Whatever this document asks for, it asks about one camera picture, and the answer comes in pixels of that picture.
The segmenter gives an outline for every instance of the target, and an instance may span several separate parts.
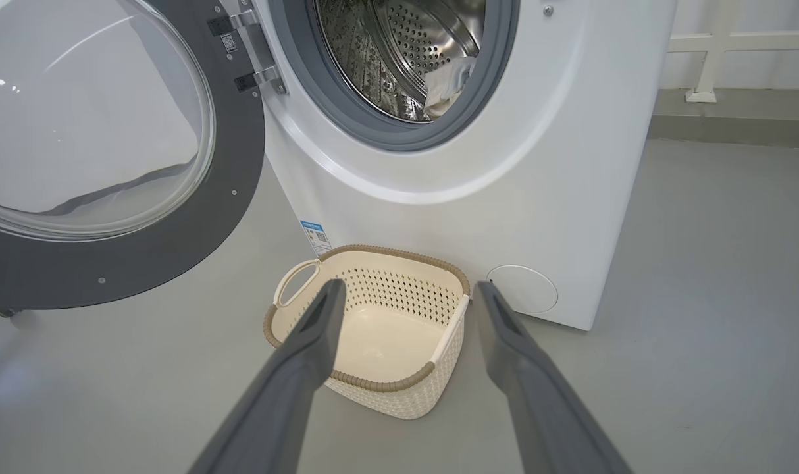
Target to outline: beige plastic basket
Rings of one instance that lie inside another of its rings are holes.
[[[315,273],[283,303],[292,277]],[[346,284],[344,321],[330,389],[373,410],[414,419],[429,413],[450,381],[463,343],[469,282],[445,261],[373,246],[345,246],[292,268],[265,315],[265,338],[279,347],[319,289]]]

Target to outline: laundry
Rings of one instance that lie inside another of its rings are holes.
[[[475,68],[474,57],[459,57],[426,73],[426,105],[423,111],[436,119],[445,114],[461,96]]]

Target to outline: metal hinge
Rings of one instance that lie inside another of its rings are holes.
[[[239,92],[258,87],[260,84],[270,83],[274,92],[288,93],[286,85],[282,83],[279,69],[276,67],[268,40],[262,30],[259,21],[259,13],[254,9],[246,9],[237,15],[222,16],[207,21],[209,30],[214,36],[223,36],[233,33],[235,30],[244,28],[247,33],[249,44],[246,48],[252,48],[255,60],[258,62],[259,71],[235,78],[235,84]]]

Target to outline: basket rim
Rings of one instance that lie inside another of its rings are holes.
[[[406,258],[408,260],[413,261],[420,261],[421,263],[426,263],[427,265],[432,265],[433,267],[439,267],[451,274],[455,275],[457,279],[461,282],[461,288],[463,291],[463,295],[469,296],[469,280],[465,273],[461,271],[459,267],[454,266],[450,262],[438,260],[437,258],[432,258],[430,256],[415,254],[413,252],[408,251],[398,251],[397,249],[390,249],[387,247],[378,247],[378,246],[363,246],[363,245],[351,245],[351,246],[342,246],[337,247],[331,251],[324,253],[323,255],[319,256],[319,260],[321,262],[327,261],[334,255],[338,255],[343,252],[349,251],[362,251],[362,252],[370,252],[382,255],[391,255],[396,256],[399,258]],[[270,308],[268,308],[268,312],[265,313],[265,320],[262,322],[262,332],[265,334],[265,339],[271,346],[274,348],[279,348],[282,342],[274,336],[273,332],[271,332],[271,323],[274,321],[274,315],[276,315],[276,304],[271,304]],[[435,363],[431,360],[426,362],[420,370],[417,370],[412,375],[402,379],[401,381],[394,381],[394,382],[375,382],[369,381],[367,379],[363,379],[361,377],[355,377],[353,375],[346,374],[345,372],[341,372],[340,370],[332,370],[331,377],[336,379],[337,381],[344,382],[346,384],[353,385],[355,387],[363,388],[364,390],[376,391],[376,392],[394,392],[405,390],[408,388],[413,387],[416,384],[419,384],[421,381],[424,381],[427,376],[432,374],[435,369]]]

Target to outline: front-loading washing machine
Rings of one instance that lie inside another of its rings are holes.
[[[675,3],[0,0],[0,307],[185,272],[265,157],[316,252],[436,256],[588,330]]]

